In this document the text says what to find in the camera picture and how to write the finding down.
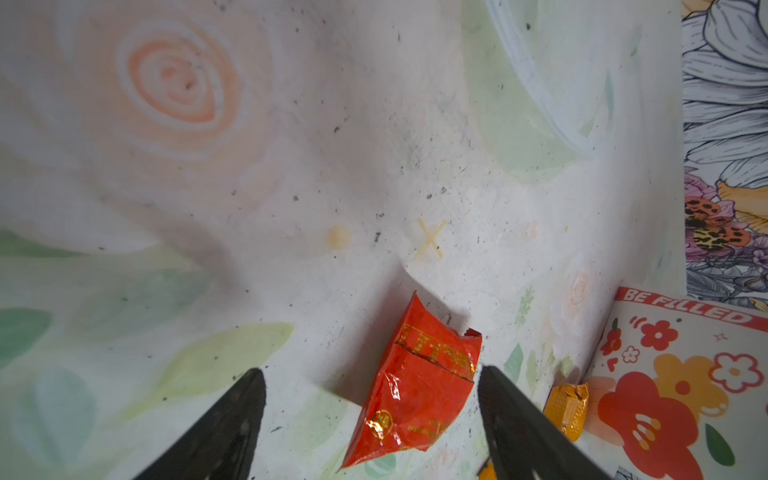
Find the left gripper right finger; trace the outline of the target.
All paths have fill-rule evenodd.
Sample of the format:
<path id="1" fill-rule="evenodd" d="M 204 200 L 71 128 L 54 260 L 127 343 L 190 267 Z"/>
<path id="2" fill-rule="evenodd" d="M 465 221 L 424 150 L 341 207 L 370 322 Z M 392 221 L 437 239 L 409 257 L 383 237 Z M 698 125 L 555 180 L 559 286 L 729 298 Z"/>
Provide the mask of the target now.
<path id="1" fill-rule="evenodd" d="M 499 479 L 606 479 L 592 460 L 555 428 L 495 366 L 477 383 L 479 407 Z"/>

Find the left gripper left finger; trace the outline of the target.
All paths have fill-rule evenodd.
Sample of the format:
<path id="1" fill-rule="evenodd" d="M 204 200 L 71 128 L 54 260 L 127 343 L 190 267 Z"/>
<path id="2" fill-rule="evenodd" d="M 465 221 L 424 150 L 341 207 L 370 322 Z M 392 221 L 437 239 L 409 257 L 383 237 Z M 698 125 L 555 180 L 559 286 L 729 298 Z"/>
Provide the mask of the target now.
<path id="1" fill-rule="evenodd" d="M 251 477 L 266 406 L 263 372 L 252 368 L 137 477 L 243 480 Z"/>

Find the white paper gift bag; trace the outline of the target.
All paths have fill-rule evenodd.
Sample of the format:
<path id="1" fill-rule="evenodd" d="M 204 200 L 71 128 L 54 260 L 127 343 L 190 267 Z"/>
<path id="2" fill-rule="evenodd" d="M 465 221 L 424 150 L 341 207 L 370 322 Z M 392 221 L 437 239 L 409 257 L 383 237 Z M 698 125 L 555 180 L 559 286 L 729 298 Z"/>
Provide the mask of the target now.
<path id="1" fill-rule="evenodd" d="M 767 475 L 767 314 L 618 290 L 579 448 L 612 477 Z"/>

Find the small orange snack packet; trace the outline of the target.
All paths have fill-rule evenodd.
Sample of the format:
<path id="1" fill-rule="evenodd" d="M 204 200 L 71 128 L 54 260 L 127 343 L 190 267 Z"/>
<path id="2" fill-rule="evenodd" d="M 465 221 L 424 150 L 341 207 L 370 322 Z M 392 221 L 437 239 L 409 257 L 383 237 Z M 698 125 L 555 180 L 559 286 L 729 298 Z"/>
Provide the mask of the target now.
<path id="1" fill-rule="evenodd" d="M 571 442 L 583 433 L 589 404 L 587 384 L 554 386 L 543 409 L 544 416 Z"/>

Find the red snack packet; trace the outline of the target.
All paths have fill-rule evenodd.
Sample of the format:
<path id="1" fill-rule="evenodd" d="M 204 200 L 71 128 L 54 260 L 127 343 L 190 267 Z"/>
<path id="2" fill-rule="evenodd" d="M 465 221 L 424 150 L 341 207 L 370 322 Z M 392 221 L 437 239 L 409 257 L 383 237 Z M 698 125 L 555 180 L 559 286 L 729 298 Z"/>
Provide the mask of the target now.
<path id="1" fill-rule="evenodd" d="M 442 323 L 414 294 L 379 362 L 341 467 L 435 444 L 474 388 L 482 341 L 478 331 L 460 334 Z"/>

